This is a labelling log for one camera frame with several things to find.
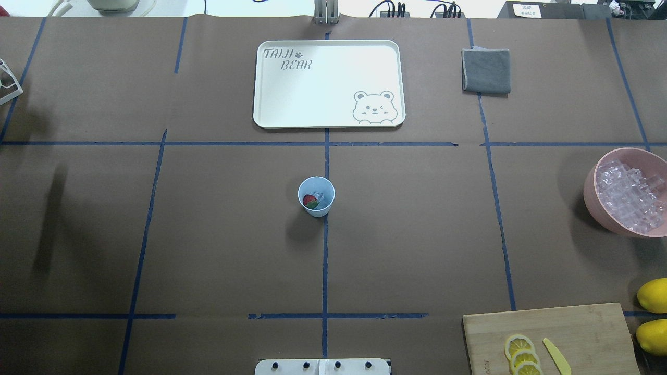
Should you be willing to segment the red strawberry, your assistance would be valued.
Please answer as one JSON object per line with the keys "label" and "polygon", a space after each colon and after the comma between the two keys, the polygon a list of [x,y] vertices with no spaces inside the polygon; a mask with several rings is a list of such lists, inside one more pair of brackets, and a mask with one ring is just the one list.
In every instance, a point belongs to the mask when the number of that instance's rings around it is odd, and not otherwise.
{"label": "red strawberry", "polygon": [[302,198],[302,205],[307,209],[315,210],[319,204],[320,200],[315,195],[305,194]]}

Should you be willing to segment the light blue cup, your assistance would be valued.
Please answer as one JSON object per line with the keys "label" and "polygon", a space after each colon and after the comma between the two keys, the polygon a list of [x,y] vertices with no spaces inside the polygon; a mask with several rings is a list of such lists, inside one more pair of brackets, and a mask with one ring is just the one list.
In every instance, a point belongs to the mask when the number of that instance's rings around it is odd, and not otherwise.
{"label": "light blue cup", "polygon": [[298,200],[310,216],[322,218],[326,216],[336,199],[336,188],[324,177],[309,177],[300,183]]}

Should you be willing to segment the pink bowl of ice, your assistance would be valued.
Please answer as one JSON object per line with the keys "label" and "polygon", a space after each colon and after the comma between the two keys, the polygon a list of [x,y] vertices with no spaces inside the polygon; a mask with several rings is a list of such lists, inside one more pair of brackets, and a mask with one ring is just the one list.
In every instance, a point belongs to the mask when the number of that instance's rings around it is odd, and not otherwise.
{"label": "pink bowl of ice", "polygon": [[605,154],[584,183],[584,201],[608,230],[637,238],[664,238],[666,163],[638,148]]}

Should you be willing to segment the clear cup rack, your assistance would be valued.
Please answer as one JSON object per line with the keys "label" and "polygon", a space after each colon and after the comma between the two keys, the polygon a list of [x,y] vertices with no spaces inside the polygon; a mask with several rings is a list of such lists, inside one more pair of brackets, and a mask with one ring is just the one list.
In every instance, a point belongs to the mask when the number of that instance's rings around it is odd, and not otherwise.
{"label": "clear cup rack", "polygon": [[23,88],[19,80],[6,62],[1,59],[1,105],[7,104],[21,94],[23,94]]}

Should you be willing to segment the cream bear tray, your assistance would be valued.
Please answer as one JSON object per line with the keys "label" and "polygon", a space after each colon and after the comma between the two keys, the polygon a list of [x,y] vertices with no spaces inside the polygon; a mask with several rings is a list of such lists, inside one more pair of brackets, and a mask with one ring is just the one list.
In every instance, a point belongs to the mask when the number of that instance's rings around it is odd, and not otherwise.
{"label": "cream bear tray", "polygon": [[253,121],[265,130],[397,127],[402,60],[391,40],[274,40],[257,48]]}

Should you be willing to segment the grey folded cloth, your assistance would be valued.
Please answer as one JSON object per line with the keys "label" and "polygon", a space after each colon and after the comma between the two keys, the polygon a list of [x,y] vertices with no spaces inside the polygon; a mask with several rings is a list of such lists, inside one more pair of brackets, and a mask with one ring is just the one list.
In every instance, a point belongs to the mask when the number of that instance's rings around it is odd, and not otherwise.
{"label": "grey folded cloth", "polygon": [[474,46],[461,51],[462,90],[481,94],[511,93],[511,54],[509,49]]}

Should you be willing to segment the lemon slices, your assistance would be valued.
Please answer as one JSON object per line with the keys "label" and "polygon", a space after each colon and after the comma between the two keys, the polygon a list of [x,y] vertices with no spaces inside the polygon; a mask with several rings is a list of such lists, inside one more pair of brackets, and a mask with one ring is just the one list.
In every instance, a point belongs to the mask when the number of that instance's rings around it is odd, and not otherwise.
{"label": "lemon slices", "polygon": [[503,347],[510,374],[543,374],[541,360],[534,342],[523,334],[513,334],[505,339]]}

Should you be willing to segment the black box with label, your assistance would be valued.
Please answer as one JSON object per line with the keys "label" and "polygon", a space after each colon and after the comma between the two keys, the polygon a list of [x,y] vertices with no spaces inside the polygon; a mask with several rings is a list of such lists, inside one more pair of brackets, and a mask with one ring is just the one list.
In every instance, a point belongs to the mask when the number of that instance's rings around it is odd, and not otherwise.
{"label": "black box with label", "polygon": [[503,3],[498,19],[610,19],[611,9],[607,5],[567,2],[511,1]]}

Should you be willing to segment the yellow plastic knife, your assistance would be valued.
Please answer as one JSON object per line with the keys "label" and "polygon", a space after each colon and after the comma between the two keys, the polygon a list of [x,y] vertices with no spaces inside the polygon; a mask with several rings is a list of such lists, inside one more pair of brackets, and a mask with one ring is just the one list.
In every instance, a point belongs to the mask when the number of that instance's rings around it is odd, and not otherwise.
{"label": "yellow plastic knife", "polygon": [[542,342],[544,347],[547,349],[547,352],[550,354],[553,363],[557,367],[558,372],[564,375],[571,375],[572,368],[569,365],[569,361],[566,360],[560,349],[547,337],[542,339]]}

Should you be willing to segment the wooden cutting board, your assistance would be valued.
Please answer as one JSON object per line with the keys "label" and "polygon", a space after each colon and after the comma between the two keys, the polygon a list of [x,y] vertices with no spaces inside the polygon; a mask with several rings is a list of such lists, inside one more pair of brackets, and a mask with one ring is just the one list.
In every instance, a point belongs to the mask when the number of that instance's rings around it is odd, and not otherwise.
{"label": "wooden cutting board", "polygon": [[529,337],[545,374],[559,370],[543,344],[549,339],[573,374],[639,374],[631,333],[619,303],[467,314],[465,344],[473,374],[510,374],[505,342]]}

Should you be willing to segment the yellow lemon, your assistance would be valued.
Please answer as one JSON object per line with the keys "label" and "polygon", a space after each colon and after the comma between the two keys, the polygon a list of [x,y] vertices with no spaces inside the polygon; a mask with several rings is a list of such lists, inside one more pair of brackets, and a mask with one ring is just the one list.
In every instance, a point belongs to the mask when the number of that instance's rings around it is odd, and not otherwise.
{"label": "yellow lemon", "polygon": [[637,292],[637,301],[650,313],[666,313],[666,278],[653,279],[644,283]]}
{"label": "yellow lemon", "polygon": [[666,356],[666,319],[645,322],[638,326],[635,338],[641,349],[654,356]]}

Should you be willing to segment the aluminium frame post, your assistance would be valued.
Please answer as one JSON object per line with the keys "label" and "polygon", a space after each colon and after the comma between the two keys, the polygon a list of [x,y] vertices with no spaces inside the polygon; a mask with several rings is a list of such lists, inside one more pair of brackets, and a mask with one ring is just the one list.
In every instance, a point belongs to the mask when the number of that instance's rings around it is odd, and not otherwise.
{"label": "aluminium frame post", "polygon": [[314,23],[337,24],[340,21],[338,0],[314,0]]}

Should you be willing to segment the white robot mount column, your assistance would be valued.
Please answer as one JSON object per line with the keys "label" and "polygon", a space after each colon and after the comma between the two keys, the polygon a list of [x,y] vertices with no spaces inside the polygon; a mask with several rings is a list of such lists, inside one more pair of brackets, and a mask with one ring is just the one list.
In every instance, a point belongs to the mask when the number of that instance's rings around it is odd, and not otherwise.
{"label": "white robot mount column", "polygon": [[301,358],[258,361],[255,374],[392,374],[383,358]]}

